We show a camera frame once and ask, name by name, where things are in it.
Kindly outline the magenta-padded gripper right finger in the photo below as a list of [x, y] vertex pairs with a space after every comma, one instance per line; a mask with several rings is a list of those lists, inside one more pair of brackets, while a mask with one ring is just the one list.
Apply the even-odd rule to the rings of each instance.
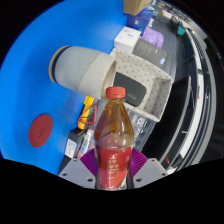
[[129, 189], [144, 187], [165, 176], [167, 172], [156, 158], [148, 159], [138, 150], [132, 150], [128, 172]]

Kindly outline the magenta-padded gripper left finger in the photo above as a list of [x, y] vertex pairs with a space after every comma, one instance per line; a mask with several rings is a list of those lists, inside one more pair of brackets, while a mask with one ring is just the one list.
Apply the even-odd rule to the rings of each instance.
[[65, 156], [58, 176], [84, 188], [94, 189], [98, 175], [98, 164], [94, 150], [88, 151], [80, 159]]

